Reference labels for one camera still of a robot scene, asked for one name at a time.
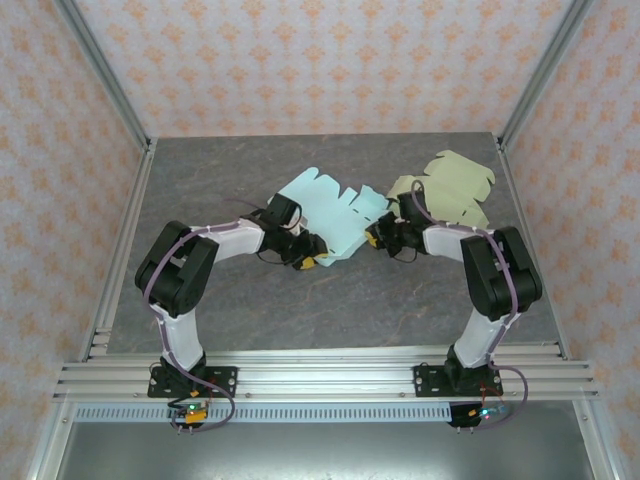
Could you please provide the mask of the light blue paper box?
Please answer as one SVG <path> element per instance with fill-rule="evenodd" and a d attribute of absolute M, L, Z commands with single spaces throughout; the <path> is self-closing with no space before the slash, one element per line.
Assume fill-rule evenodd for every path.
<path fill-rule="evenodd" d="M 363 185 L 341 190 L 337 180 L 310 167 L 278 191 L 302 207 L 303 225 L 318 235 L 328 253 L 317 261 L 329 267 L 349 259 L 366 241 L 365 231 L 388 213 L 388 199 Z"/>

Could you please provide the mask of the light green paper box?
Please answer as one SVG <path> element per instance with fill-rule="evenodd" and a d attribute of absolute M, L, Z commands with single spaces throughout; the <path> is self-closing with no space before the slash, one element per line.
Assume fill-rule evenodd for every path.
<path fill-rule="evenodd" d="M 424 198 L 426 210 L 436 220 L 482 229 L 489 226 L 481 203 L 496 182 L 490 168 L 451 150 L 438 152 L 422 176 L 402 175 L 386 194 L 396 215 L 400 215 L 399 195 L 409 193 L 414 180 L 424 185 L 418 197 Z"/>

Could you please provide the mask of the grey metal sheet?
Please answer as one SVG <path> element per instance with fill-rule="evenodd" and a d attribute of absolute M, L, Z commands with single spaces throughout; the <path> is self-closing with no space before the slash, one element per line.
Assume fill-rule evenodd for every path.
<path fill-rule="evenodd" d="M 529 414 L 495 430 L 445 424 L 75 423 L 37 480 L 601 480 L 577 422 Z"/>

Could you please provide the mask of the aluminium cross rail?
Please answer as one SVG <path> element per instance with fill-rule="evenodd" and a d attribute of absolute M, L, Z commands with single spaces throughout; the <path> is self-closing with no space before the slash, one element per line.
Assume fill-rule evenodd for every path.
<path fill-rule="evenodd" d="M 357 402 L 415 399 L 413 367 L 440 365 L 446 349 L 381 347 L 211 352 L 214 366 L 239 370 L 241 402 Z M 102 355 L 66 363 L 54 389 L 57 399 L 124 401 L 145 397 L 152 355 Z M 603 388 L 586 361 L 565 361 L 555 344 L 507 345 L 496 352 L 503 395 L 518 400 L 599 399 Z"/>

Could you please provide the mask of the aluminium side rail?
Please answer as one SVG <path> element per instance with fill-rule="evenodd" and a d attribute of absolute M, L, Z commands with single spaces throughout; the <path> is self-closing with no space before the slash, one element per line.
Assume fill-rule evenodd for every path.
<path fill-rule="evenodd" d="M 135 178 L 129 189 L 125 209 L 120 219 L 116 242 L 104 278 L 101 294 L 89 322 L 78 361 L 86 362 L 94 346 L 94 338 L 112 330 L 121 294 L 133 239 L 139 219 L 146 185 L 153 164 L 158 138 L 151 138 L 144 147 Z"/>
<path fill-rule="evenodd" d="M 524 240 L 527 244 L 528 250 L 529 250 L 529 254 L 531 256 L 531 259 L 539 273 L 541 282 L 542 282 L 542 286 L 543 286 L 543 301 L 545 302 L 545 304 L 549 307 L 550 313 L 551 313 L 551 318 L 554 322 L 554 326 L 557 332 L 557 344 L 560 350 L 560 354 L 561 357 L 565 360 L 571 360 L 572 359 L 572 353 L 570 350 L 570 347 L 567 344 L 567 338 L 564 332 L 564 328 L 560 322 L 560 320 L 558 319 L 557 316 L 557 308 L 554 305 L 552 299 L 549 296 L 548 290 L 547 290 L 547 286 L 545 284 L 545 280 L 544 280 L 544 275 L 542 272 L 542 268 L 540 266 L 540 262 L 536 253 L 536 249 L 535 249 L 535 243 L 534 243 L 534 239 L 531 235 L 531 229 L 530 229 L 530 225 L 529 225 L 529 221 L 527 219 L 527 215 L 525 213 L 525 208 L 524 208 L 524 203 L 521 200 L 521 196 L 518 192 L 517 189 L 517 185 L 516 185 L 516 181 L 515 181 L 515 176 L 514 173 L 512 171 L 511 165 L 509 163 L 509 159 L 508 159 L 508 155 L 507 155 L 507 150 L 506 147 L 501 143 L 501 139 L 499 137 L 495 137 L 494 138 L 495 143 L 496 143 L 496 149 L 497 149 L 497 153 L 500 157 L 500 161 L 501 161 L 501 165 L 502 168 L 504 170 L 504 174 L 506 177 L 506 181 L 509 185 L 509 189 L 510 189 L 510 193 L 515 205 L 515 208 L 517 210 L 518 213 L 518 217 L 519 220 L 521 222 L 522 225 L 522 235 L 524 237 Z"/>

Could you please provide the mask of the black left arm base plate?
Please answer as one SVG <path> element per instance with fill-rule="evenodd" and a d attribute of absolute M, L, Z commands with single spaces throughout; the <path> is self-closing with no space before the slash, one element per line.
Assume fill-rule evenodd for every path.
<path fill-rule="evenodd" d="M 193 371 L 192 374 L 217 387 L 221 387 L 232 397 L 235 396 L 238 374 L 236 367 L 206 366 L 200 373 Z M 218 391 L 212 391 L 209 387 L 190 380 L 173 367 L 156 365 L 151 368 L 147 388 L 147 396 L 149 398 L 192 398 L 191 393 L 194 391 L 198 392 L 198 398 L 223 397 Z"/>

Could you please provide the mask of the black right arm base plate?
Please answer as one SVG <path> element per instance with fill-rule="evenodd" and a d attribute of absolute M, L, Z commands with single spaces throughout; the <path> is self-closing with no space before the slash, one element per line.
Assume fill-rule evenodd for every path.
<path fill-rule="evenodd" d="M 420 364 L 413 367 L 417 397 L 502 396 L 500 374 L 486 366 L 454 369 L 446 365 Z"/>

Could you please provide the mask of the aluminium frame post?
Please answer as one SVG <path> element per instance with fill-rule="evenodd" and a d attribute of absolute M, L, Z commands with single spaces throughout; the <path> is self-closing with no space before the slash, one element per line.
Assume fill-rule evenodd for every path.
<path fill-rule="evenodd" d="M 533 111 L 536 102 L 567 51 L 573 37 L 595 0 L 572 0 L 558 28 L 546 47 L 522 95 L 500 135 L 496 137 L 501 152 L 514 143 L 517 134 Z"/>
<path fill-rule="evenodd" d="M 85 59 L 91 65 L 107 96 L 124 122 L 128 133 L 135 144 L 143 151 L 146 151 L 151 143 L 151 138 L 142 126 L 77 1 L 52 0 L 52 2 L 76 38 Z"/>

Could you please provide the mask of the aluminium frame bar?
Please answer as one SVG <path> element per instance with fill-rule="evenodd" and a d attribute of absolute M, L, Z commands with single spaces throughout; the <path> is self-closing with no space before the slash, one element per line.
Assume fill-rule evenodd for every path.
<path fill-rule="evenodd" d="M 602 400 L 573 402 L 594 480 L 627 480 L 615 427 Z"/>
<path fill-rule="evenodd" d="M 74 423 L 77 405 L 54 403 L 36 444 L 27 480 L 56 480 Z"/>

